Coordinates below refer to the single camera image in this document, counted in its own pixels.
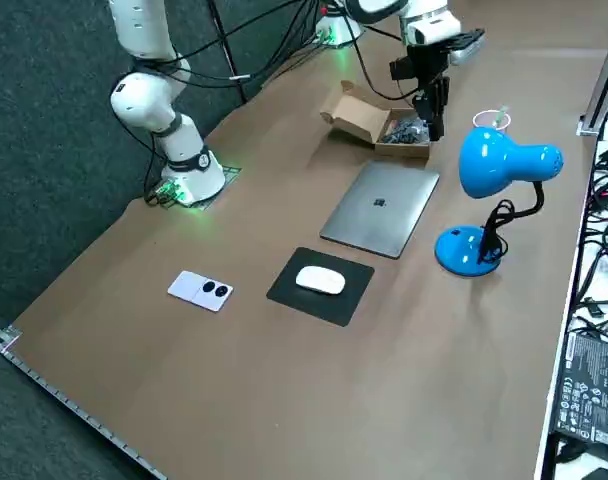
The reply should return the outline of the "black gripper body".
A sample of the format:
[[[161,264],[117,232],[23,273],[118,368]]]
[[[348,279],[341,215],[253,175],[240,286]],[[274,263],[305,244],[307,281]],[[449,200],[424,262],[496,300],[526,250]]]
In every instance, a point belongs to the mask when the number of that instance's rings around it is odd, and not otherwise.
[[[449,66],[450,47],[446,44],[408,46],[404,57],[389,63],[391,79],[396,83],[401,80],[416,79],[418,89],[428,93],[435,89],[435,95],[447,98],[450,78],[444,75]]]

